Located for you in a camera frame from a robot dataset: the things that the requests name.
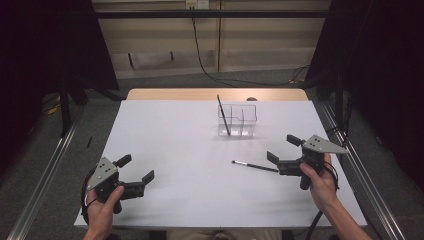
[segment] pen holder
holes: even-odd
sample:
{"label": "pen holder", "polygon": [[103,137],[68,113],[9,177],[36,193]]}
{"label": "pen holder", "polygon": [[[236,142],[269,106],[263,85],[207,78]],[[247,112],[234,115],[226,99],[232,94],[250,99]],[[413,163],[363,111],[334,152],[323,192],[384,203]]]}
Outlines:
{"label": "pen holder", "polygon": [[[253,136],[257,120],[255,105],[222,104],[222,110],[224,111],[225,121],[231,136]],[[218,105],[219,136],[228,136],[225,121]]]}

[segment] finger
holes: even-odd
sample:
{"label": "finger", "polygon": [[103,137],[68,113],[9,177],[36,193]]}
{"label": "finger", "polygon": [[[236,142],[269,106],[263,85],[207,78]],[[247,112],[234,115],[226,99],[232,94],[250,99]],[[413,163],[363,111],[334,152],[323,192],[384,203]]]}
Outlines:
{"label": "finger", "polygon": [[329,153],[324,153],[324,160],[328,164],[331,164],[331,155]]}
{"label": "finger", "polygon": [[115,188],[115,190],[113,190],[113,192],[110,194],[109,198],[107,199],[105,203],[105,207],[113,208],[115,203],[118,202],[119,199],[121,198],[122,194],[124,193],[124,190],[125,190],[124,186],[118,186],[117,188]]}
{"label": "finger", "polygon": [[94,189],[91,189],[90,191],[88,191],[88,193],[87,193],[87,203],[90,203],[90,202],[92,202],[94,199],[96,199],[97,198],[97,193],[96,193],[96,190],[94,190]]}
{"label": "finger", "polygon": [[309,166],[306,163],[301,163],[300,164],[300,169],[306,174],[306,176],[308,176],[312,182],[318,181],[321,178],[318,176],[317,172],[315,171],[315,169],[313,169],[311,166]]}

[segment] human hand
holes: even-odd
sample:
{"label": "human hand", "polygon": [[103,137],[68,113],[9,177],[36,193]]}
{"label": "human hand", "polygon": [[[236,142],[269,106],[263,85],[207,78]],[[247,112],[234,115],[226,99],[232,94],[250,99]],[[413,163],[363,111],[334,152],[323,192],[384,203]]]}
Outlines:
{"label": "human hand", "polygon": [[[331,164],[330,154],[325,153],[324,160]],[[300,169],[311,179],[311,195],[319,210],[325,212],[327,208],[339,201],[336,195],[333,176],[328,171],[322,170],[318,174],[306,163],[301,163]]]}
{"label": "human hand", "polygon": [[109,236],[112,231],[113,207],[115,206],[115,203],[119,201],[123,192],[124,187],[118,186],[110,194],[105,203],[95,200],[97,198],[97,194],[94,189],[87,193],[87,202],[94,202],[92,202],[87,209],[89,224],[84,240],[103,240]]}

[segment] pen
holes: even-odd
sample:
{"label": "pen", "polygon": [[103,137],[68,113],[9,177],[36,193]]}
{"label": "pen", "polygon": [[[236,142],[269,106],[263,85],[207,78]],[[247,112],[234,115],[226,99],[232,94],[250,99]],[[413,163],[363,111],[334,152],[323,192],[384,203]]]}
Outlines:
{"label": "pen", "polygon": [[238,164],[238,165],[243,165],[246,167],[252,167],[252,168],[257,168],[257,169],[262,169],[262,170],[266,170],[266,171],[270,171],[270,172],[277,172],[277,169],[273,169],[273,168],[267,168],[267,167],[262,167],[262,166],[258,166],[258,165],[254,165],[254,164],[250,164],[250,163],[244,163],[244,162],[239,162],[239,161],[232,161],[232,163]]}
{"label": "pen", "polygon": [[219,100],[219,94],[216,95],[216,98],[218,98],[219,108],[221,109],[222,118],[224,119],[225,128],[227,129],[228,136],[231,136],[230,130],[228,129],[227,120],[225,119],[224,110],[222,109],[221,100]]}

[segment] table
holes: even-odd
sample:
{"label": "table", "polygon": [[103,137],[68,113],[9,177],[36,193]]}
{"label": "table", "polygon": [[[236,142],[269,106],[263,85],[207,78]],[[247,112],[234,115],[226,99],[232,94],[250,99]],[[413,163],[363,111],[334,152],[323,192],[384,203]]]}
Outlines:
{"label": "table", "polygon": [[[123,211],[114,217],[114,225],[143,229],[308,227],[318,210],[309,191],[300,190],[300,178],[231,164],[243,160],[275,168],[266,160],[267,150],[281,159],[300,157],[300,148],[285,142],[287,134],[303,139],[312,134],[325,137],[312,102],[305,101],[301,90],[293,95],[289,90],[131,91],[128,99],[134,100],[122,102],[103,155],[113,160],[132,154],[133,161],[120,169],[122,181],[138,181],[152,169],[156,178],[143,198],[122,202]],[[199,97],[202,101],[181,100],[193,99],[199,92],[204,93]],[[179,100],[136,100],[149,98],[149,94]],[[257,106],[252,138],[217,135],[218,103],[207,100],[216,99],[216,94],[223,104],[246,103],[246,97],[265,100],[248,103]],[[303,100],[272,101],[272,94]],[[346,176],[332,157],[339,173],[339,198],[358,224],[366,225]],[[80,215],[75,225],[85,226]],[[325,217],[318,223],[329,225]]]}

